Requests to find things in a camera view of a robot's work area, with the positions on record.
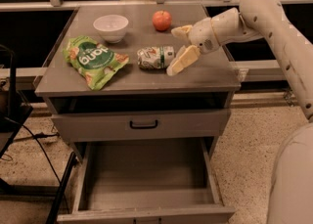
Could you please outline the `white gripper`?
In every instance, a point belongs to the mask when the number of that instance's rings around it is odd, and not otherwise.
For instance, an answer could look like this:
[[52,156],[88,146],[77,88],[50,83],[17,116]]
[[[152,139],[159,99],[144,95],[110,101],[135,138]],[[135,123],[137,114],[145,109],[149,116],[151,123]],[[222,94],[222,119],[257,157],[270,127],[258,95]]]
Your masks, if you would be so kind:
[[166,73],[174,76],[181,72],[184,68],[193,64],[202,54],[208,54],[216,51],[220,47],[220,43],[215,35],[212,26],[212,19],[205,18],[196,22],[193,26],[190,24],[175,27],[171,30],[171,34],[192,45],[182,46],[176,57],[172,60]]

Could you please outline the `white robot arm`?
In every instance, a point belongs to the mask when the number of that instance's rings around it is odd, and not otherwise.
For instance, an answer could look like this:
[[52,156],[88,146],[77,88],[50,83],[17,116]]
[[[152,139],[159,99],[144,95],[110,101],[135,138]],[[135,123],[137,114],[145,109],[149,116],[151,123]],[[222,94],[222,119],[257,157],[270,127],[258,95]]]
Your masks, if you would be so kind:
[[313,45],[289,21],[280,0],[240,0],[238,8],[171,30],[186,42],[167,68],[176,75],[220,46],[263,38],[308,123],[276,155],[266,224],[313,224]]

